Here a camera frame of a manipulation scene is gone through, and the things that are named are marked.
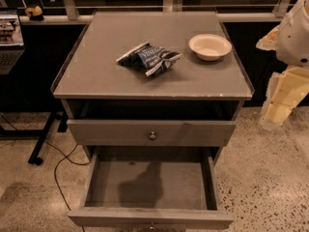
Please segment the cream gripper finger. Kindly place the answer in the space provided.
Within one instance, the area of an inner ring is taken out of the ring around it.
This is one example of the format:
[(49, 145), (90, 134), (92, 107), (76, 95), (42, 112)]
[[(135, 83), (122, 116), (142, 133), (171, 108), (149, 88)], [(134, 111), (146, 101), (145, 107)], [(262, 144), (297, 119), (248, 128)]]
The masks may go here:
[(256, 47), (261, 50), (275, 50), (279, 26), (275, 26), (265, 36), (258, 40)]
[(264, 129), (282, 126), (292, 111), (309, 94), (309, 69), (289, 66), (269, 79), (260, 125)]

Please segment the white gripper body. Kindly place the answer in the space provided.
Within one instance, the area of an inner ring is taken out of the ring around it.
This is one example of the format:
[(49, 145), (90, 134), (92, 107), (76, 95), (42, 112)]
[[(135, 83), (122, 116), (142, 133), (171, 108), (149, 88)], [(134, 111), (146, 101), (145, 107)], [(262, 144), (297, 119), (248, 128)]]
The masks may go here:
[(282, 19), (276, 56), (287, 65), (309, 67), (309, 0), (297, 0)]

